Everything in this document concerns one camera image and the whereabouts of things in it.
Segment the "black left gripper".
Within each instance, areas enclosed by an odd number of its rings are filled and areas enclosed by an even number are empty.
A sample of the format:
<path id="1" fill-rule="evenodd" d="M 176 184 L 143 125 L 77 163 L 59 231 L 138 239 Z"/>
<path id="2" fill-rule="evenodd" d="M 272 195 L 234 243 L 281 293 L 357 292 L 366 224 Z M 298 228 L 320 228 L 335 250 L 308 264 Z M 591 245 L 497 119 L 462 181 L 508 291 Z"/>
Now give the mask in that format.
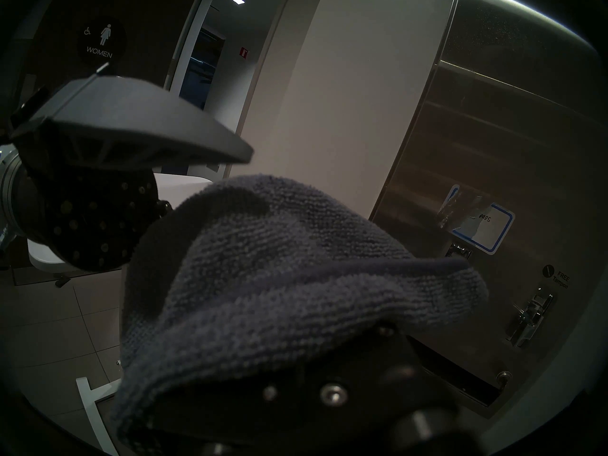
<path id="1" fill-rule="evenodd" d="M 16 234 L 88 272 L 128 263 L 148 228 L 169 214 L 152 168 L 248 164 L 254 153 L 175 94 L 107 75 L 63 85 L 14 129 L 12 145 Z"/>

